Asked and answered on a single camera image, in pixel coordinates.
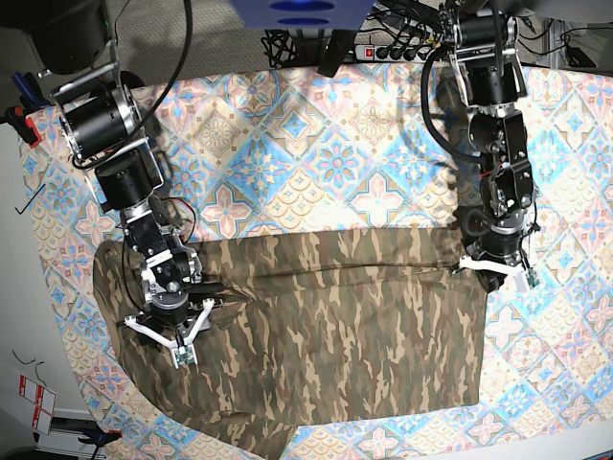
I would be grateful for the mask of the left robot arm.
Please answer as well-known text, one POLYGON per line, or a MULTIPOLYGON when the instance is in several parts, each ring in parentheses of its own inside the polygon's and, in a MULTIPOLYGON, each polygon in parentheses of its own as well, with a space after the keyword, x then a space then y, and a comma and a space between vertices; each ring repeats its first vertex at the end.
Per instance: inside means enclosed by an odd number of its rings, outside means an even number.
POLYGON ((448 1, 439 18, 442 43, 428 55, 420 77, 422 117, 427 131, 455 161, 478 165, 482 199, 461 219, 465 254, 451 272, 474 271, 488 292, 507 280, 527 292, 538 278, 523 241, 540 227, 527 220, 537 212, 537 188, 526 126, 515 106, 527 95, 516 55, 516 19, 495 1, 448 1), (432 122, 428 83, 434 62, 442 58, 448 59, 469 112, 471 153, 455 149, 432 122))

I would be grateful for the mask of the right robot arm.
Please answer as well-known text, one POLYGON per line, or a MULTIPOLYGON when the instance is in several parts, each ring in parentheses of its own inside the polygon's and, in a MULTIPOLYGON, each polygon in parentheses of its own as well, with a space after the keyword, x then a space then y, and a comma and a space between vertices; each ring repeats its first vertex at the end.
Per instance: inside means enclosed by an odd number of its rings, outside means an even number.
POLYGON ((130 329, 167 346, 183 346, 203 331, 215 305, 202 265, 182 242, 155 190, 164 178, 150 149, 145 123, 123 83, 117 39, 103 1, 39 1, 27 27, 47 72, 73 75, 51 97, 72 162, 93 172, 104 193, 100 207, 120 215, 125 244, 144 260, 144 304, 125 319, 130 329))

